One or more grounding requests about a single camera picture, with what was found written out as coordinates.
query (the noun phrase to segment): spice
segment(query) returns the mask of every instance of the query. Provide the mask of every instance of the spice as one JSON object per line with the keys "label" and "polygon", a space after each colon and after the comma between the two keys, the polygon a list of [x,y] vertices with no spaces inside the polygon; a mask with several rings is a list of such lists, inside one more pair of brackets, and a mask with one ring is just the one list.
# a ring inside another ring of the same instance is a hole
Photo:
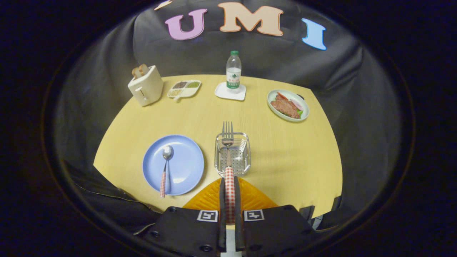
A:
{"label": "spice", "polygon": [[195,82],[189,83],[186,88],[198,87],[199,85],[200,85],[200,83],[195,81]]}
{"label": "spice", "polygon": [[183,88],[186,84],[187,82],[181,81],[179,83],[176,83],[176,85],[173,88]]}
{"label": "spice", "polygon": [[173,90],[169,93],[169,96],[177,96],[179,93],[181,93],[182,89],[180,90]]}

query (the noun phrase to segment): plate of food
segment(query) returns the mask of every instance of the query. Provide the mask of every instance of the plate of food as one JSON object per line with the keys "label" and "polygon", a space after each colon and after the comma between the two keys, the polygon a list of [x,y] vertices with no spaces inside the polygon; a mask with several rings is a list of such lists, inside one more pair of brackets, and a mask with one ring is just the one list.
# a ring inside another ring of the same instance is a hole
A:
{"label": "plate of food", "polygon": [[284,89],[270,91],[266,96],[266,101],[277,116],[288,121],[303,121],[309,115],[309,108],[305,100]]}
{"label": "plate of food", "polygon": [[183,80],[176,82],[172,88],[167,93],[167,96],[178,100],[181,97],[191,97],[193,96],[200,85],[202,84],[199,80]]}

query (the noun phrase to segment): white toaster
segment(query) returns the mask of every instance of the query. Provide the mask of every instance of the white toaster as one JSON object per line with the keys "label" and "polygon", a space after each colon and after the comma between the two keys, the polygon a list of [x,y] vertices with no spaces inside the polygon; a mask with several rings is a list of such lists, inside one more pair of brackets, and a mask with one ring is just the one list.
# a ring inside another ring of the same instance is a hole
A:
{"label": "white toaster", "polygon": [[141,106],[145,106],[157,101],[162,95],[164,82],[155,65],[149,67],[149,71],[144,76],[137,79],[133,78],[128,88],[132,95],[137,99]]}

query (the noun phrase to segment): plastic bottle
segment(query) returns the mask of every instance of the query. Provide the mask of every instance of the plastic bottle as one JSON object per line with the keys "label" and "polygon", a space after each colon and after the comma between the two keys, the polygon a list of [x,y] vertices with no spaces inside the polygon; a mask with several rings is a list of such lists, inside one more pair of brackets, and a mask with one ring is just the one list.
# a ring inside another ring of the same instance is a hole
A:
{"label": "plastic bottle", "polygon": [[231,51],[227,61],[227,91],[236,94],[240,91],[239,80],[241,76],[241,60],[238,51]]}

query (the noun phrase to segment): fork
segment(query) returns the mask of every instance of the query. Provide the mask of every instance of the fork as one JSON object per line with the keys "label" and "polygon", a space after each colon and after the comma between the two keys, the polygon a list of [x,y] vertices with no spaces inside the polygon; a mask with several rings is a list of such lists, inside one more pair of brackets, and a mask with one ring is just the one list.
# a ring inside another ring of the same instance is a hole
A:
{"label": "fork", "polygon": [[222,123],[222,144],[227,147],[227,166],[224,170],[225,181],[225,206],[226,206],[226,222],[228,225],[235,223],[235,185],[232,168],[232,158],[230,157],[230,146],[234,142],[233,123]]}

